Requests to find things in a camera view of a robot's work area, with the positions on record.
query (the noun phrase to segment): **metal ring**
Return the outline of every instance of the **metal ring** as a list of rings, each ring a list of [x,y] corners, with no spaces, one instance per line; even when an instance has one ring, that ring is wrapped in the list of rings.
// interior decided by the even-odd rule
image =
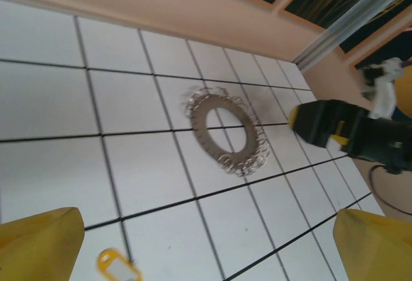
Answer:
[[[211,138],[206,119],[207,115],[217,108],[231,112],[243,124],[246,144],[239,152],[223,150]],[[248,114],[248,107],[241,98],[229,96],[227,90],[221,87],[202,88],[189,99],[185,114],[191,121],[199,144],[229,174],[248,176],[265,164],[269,154],[265,133],[263,128],[258,126],[257,116]]]

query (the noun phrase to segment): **key tag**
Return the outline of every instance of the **key tag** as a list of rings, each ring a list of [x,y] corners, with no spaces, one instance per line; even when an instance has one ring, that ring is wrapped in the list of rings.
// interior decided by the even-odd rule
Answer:
[[[142,273],[116,249],[106,249],[97,258],[98,270],[109,281],[143,281]]]

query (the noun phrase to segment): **white tile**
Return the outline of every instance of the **white tile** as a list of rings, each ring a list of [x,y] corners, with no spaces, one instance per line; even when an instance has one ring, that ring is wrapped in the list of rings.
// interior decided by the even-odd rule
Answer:
[[[126,221],[131,251],[145,281],[219,281],[196,204]]]
[[[70,281],[102,281],[103,275],[97,270],[98,255],[105,249],[117,249],[127,257],[119,223],[103,226],[84,234],[82,248],[71,273]]]
[[[242,83],[267,85],[252,54],[230,49],[226,52]]]
[[[268,259],[236,277],[234,281],[286,281],[285,274],[276,256]]]
[[[247,188],[201,199],[200,204],[226,276],[272,251]]]
[[[174,129],[191,128],[191,122],[185,116],[185,106],[193,93],[203,88],[201,80],[184,78],[158,77],[160,89],[172,120]],[[207,117],[208,127],[221,127],[216,113],[210,112]]]
[[[170,132],[105,140],[124,215],[192,197]]]
[[[0,1],[0,58],[82,66],[73,17]]]
[[[206,85],[209,88],[214,88],[214,87],[225,88],[227,90],[229,96],[238,96],[238,97],[242,98],[243,102],[246,105],[248,105],[246,95],[244,94],[240,84],[230,84],[230,83],[223,83],[223,82],[206,81]],[[234,116],[231,112],[229,112],[225,109],[218,109],[218,112],[219,112],[220,118],[223,122],[223,125],[225,127],[241,125],[241,122],[238,120],[238,118],[236,116]]]
[[[90,68],[150,73],[137,29],[79,19]]]
[[[335,240],[333,239],[333,226],[335,220],[336,218],[333,218],[322,224],[314,230],[314,234],[333,271],[336,281],[348,281],[348,276],[345,272],[341,256],[339,255]]]
[[[310,165],[288,125],[265,127],[265,133],[285,172]]]
[[[195,41],[189,44],[204,78],[238,82],[221,47]]]
[[[292,109],[301,104],[292,89],[272,88],[272,90],[287,117]]]
[[[287,175],[310,226],[335,213],[312,168]]]
[[[226,129],[229,140],[235,151],[240,151],[246,144],[246,133],[244,128]],[[250,176],[247,176],[248,181],[255,181],[258,179],[278,175],[282,173],[279,163],[276,161],[272,151],[267,158],[267,162],[259,170]]]
[[[98,138],[0,144],[0,190],[3,222],[62,207],[86,226],[117,217]]]
[[[84,70],[0,62],[0,138],[96,134]]]
[[[385,216],[384,212],[380,208],[378,202],[374,198],[373,195],[369,195],[365,197],[363,200],[359,202],[359,206],[365,212],[374,213],[375,215],[383,215]]]
[[[279,256],[290,281],[333,281],[321,250],[310,234],[282,249]]]
[[[90,75],[105,133],[170,128],[152,76],[104,71]]]
[[[359,199],[370,192],[365,180],[361,176],[361,173],[359,173],[352,159],[342,158],[335,162],[356,199]]]
[[[255,55],[257,63],[271,86],[290,87],[290,83],[276,59]]]
[[[329,139],[326,148],[329,150],[330,155],[333,158],[339,158],[346,154],[345,152],[341,151],[341,146],[333,138]]]
[[[284,176],[250,187],[277,248],[309,229]]]
[[[212,139],[221,148],[230,151],[223,130],[210,130],[209,132]],[[242,178],[227,174],[219,163],[203,150],[192,131],[177,132],[176,136],[197,195],[208,194],[245,183]]]
[[[288,122],[270,87],[243,85],[261,123]]]
[[[298,98],[300,99],[301,103],[308,103],[316,101],[316,97],[313,92],[308,90],[295,90]]]
[[[200,77],[185,40],[154,32],[142,35],[156,74]]]
[[[279,61],[279,64],[281,65],[293,88],[309,89],[309,86],[306,83],[301,71],[295,64],[285,61]]]
[[[326,148],[321,148],[315,145],[308,144],[302,138],[297,135],[297,139],[306,155],[308,156],[310,164],[316,164],[331,159],[330,154]]]
[[[336,210],[343,209],[355,201],[334,162],[317,165],[314,169]]]

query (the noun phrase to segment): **white tile floor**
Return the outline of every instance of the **white tile floor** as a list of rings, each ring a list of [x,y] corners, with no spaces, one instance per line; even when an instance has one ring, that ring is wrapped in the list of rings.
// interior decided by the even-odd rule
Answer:
[[[103,281],[95,259],[110,247],[145,281],[347,280],[336,211],[382,211],[336,143],[289,129],[291,108],[315,100],[295,65],[4,1],[0,14],[0,218],[79,207],[71,281]],[[265,126],[273,153],[247,179],[192,135],[183,105],[204,85]],[[218,112],[213,138],[240,149],[243,129]]]

